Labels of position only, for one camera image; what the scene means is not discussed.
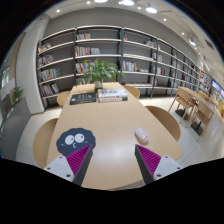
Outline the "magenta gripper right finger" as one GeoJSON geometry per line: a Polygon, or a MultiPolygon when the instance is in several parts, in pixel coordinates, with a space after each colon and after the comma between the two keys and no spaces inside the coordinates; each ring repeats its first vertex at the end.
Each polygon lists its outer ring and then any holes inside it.
{"type": "Polygon", "coordinates": [[[182,169],[170,156],[159,156],[136,144],[135,156],[145,184],[152,183],[182,169]]]}

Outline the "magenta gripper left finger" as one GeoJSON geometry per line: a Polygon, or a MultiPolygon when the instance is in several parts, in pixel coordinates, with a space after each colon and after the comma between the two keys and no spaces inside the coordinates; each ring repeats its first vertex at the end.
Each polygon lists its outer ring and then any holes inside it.
{"type": "Polygon", "coordinates": [[[44,170],[81,186],[92,154],[92,146],[87,145],[67,157],[58,156],[44,170]]]}

